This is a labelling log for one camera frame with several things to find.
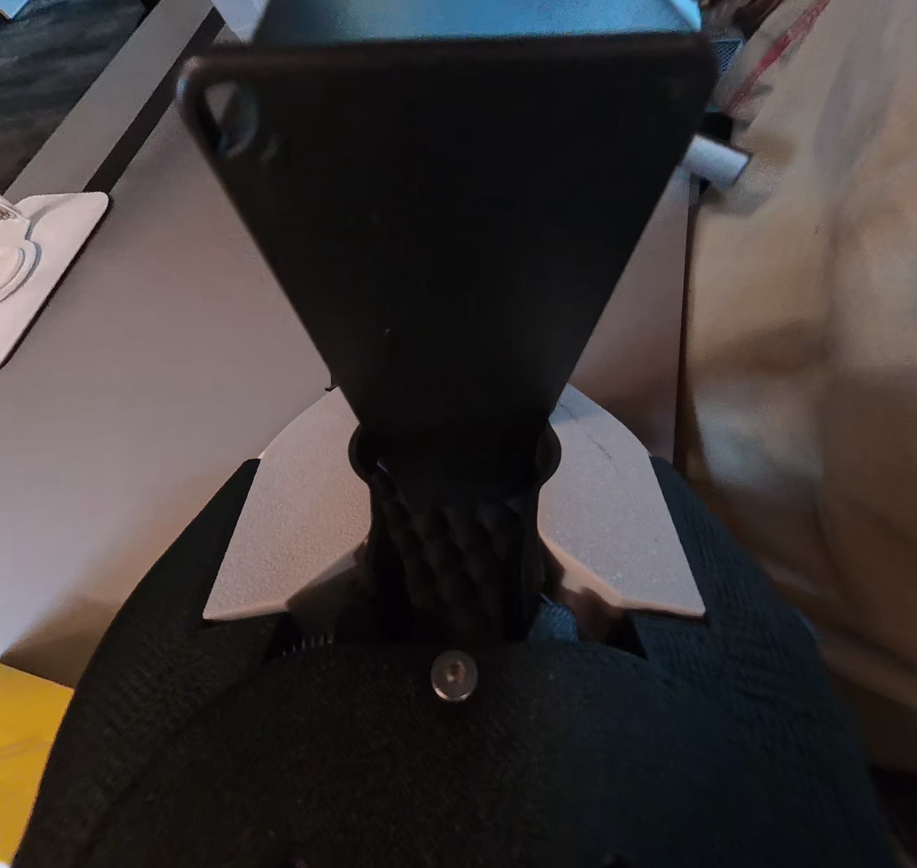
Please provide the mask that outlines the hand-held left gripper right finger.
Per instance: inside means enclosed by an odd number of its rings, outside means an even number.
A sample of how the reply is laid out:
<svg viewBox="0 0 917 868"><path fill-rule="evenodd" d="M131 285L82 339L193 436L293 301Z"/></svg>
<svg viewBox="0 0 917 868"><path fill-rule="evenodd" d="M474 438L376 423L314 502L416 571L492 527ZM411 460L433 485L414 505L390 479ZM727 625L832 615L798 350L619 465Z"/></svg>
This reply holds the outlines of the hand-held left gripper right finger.
<svg viewBox="0 0 917 868"><path fill-rule="evenodd" d="M561 591L607 616L701 620L704 600L646 447L573 386L550 424L560 460L541 489L537 527Z"/></svg>

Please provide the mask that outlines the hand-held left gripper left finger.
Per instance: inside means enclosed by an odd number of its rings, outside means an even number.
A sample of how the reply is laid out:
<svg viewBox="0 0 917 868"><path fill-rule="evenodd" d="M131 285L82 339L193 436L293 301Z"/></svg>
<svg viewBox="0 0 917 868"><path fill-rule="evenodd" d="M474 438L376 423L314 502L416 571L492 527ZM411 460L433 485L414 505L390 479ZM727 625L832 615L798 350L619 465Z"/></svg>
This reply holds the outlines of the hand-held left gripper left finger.
<svg viewBox="0 0 917 868"><path fill-rule="evenodd" d="M372 525L371 491L350 462L358 422L325 394L258 457L203 617L229 622L291 610L356 563Z"/></svg>

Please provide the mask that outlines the yellow plastic bin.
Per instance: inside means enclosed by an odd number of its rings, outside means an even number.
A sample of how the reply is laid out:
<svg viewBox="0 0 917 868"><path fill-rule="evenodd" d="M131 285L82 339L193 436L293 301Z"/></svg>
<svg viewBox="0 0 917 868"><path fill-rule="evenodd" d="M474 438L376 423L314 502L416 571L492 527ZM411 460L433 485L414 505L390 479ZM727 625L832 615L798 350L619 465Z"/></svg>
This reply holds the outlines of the yellow plastic bin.
<svg viewBox="0 0 917 868"><path fill-rule="evenodd" d="M13 861L74 691L1 665L1 865Z"/></svg>

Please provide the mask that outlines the black multi-port USB hub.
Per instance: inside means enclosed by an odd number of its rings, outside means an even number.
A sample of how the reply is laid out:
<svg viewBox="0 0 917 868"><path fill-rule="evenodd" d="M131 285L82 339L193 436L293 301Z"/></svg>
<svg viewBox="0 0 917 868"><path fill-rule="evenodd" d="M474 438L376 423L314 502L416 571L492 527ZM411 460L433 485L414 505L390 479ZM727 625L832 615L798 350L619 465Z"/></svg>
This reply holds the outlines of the black multi-port USB hub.
<svg viewBox="0 0 917 868"><path fill-rule="evenodd" d="M716 78L680 0L269 0L181 116L361 425L526 450Z"/></svg>

